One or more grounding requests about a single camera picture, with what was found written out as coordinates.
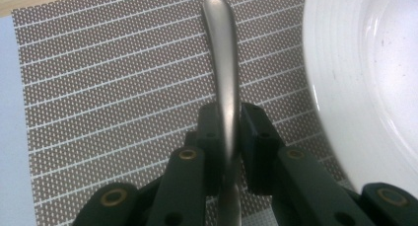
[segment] white plate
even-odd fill
[[[418,0],[307,0],[304,54],[331,147],[356,191],[418,197]]]

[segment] screw hole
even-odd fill
[[[180,225],[180,223],[182,222],[182,216],[180,213],[177,212],[169,213],[168,215],[166,215],[165,222],[166,225],[170,226]]]
[[[101,198],[101,203],[107,207],[116,206],[123,202],[126,197],[127,192],[125,189],[116,188],[106,192]]]
[[[267,133],[267,132],[262,132],[260,135],[261,135],[261,137],[263,137],[263,138],[268,138],[268,137],[270,137],[270,134],[269,134],[269,133]]]
[[[299,150],[294,150],[294,149],[288,150],[287,155],[289,158],[292,158],[292,159],[302,159],[305,157],[304,152],[299,151]]]
[[[409,203],[408,199],[406,199],[402,194],[390,188],[378,189],[378,196],[387,203],[398,207],[405,206]]]
[[[183,150],[179,153],[178,156],[180,157],[180,159],[183,159],[183,160],[191,160],[191,159],[196,158],[197,153],[194,150]]]
[[[353,226],[356,225],[356,221],[347,213],[344,212],[336,212],[334,214],[335,219],[338,221],[338,223],[344,225],[344,226]]]

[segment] light blue surface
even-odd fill
[[[35,223],[25,104],[11,16],[0,18],[0,224]]]

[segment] placemat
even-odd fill
[[[262,106],[287,146],[314,153],[339,182],[314,114],[302,55],[304,0],[227,0],[239,37],[243,102]],[[62,0],[15,10],[38,225],[69,225],[111,182],[138,188],[215,100],[203,0]],[[274,222],[246,192],[246,225]],[[215,225],[216,199],[207,200]]]

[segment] metal spoon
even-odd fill
[[[205,0],[202,14],[211,47],[224,145],[225,173],[218,196],[218,225],[241,225],[238,188],[240,97],[236,25],[233,11],[224,0]]]

